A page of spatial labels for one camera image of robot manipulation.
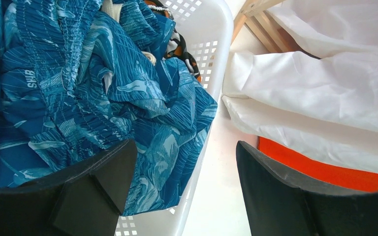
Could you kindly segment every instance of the orange fabric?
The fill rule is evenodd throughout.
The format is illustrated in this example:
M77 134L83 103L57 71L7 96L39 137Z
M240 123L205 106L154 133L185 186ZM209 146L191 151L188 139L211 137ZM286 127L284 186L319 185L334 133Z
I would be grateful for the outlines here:
M174 54L174 55L177 55L177 56L181 56L182 53L183 53L183 51L182 51L182 47L181 47L181 46L178 46L178 47L176 48L176 50L173 52L173 54Z
M262 137L259 137L258 149L270 158L321 181L360 191L378 191L378 174L314 161Z

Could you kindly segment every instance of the wooden chair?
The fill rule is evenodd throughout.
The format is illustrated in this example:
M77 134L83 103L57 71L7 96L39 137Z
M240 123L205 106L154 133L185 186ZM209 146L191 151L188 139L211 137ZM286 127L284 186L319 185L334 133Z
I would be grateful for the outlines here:
M302 51L266 10L283 0L247 0L234 20L232 42L245 25L270 53Z

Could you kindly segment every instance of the white floor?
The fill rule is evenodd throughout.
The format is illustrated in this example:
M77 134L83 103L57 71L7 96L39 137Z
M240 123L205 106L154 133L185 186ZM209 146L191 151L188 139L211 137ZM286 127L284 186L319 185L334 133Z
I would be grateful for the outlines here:
M226 1L233 17L245 2ZM255 54L266 52L246 28L240 31L231 46L232 52L242 50ZM256 136L244 134L231 124L220 100L183 236L251 235L235 159L239 140L253 146L257 144Z

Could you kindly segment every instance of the wooden slat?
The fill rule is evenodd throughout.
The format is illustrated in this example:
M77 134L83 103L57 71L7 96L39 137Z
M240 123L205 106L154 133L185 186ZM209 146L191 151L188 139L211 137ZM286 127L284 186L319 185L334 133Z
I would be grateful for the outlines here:
M269 39L266 31L264 31L260 25L254 22L251 18L247 18L246 25L270 53L280 52L280 49L272 42L271 39Z
M270 38L276 43L282 52L291 52L292 49L289 43L281 36L276 26L270 21L268 16L262 11L254 16L256 20L261 24Z
M256 0L249 4L244 10L244 14L247 17L258 15L260 12L267 10L268 8L281 3L284 0Z
M290 36L288 32L286 32L282 27L278 29L279 34L282 36L282 38L288 43L290 52L296 52L301 51L305 52L299 45L295 42L295 39Z
M240 32L241 28L243 27L244 23L247 20L247 17L244 15L245 9L253 3L255 0L246 0L241 10L238 12L237 16L234 19L234 32L232 33L232 42L234 42L235 38L237 37L238 33Z

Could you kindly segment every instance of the orange and black fabric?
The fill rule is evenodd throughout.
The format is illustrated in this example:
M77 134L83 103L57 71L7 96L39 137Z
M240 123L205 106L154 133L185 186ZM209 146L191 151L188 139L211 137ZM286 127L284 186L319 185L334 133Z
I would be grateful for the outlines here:
M152 8L152 11L155 14L160 14L165 16L169 19L173 20L173 15L169 11L167 7L165 7L160 1L158 0L146 0L144 1L148 6L156 6L156 8ZM180 60L184 61L186 66L188 67L189 72L193 75L199 82L201 82L202 78L199 73L199 68L196 63L195 58L188 53L186 47L186 41L181 36L176 29L174 29L172 36L170 37L170 41L167 45L167 51L165 52L164 58L174 58L177 57Z
M344 188L378 192L378 174L314 161L262 137L259 137L258 150L270 158L315 179Z

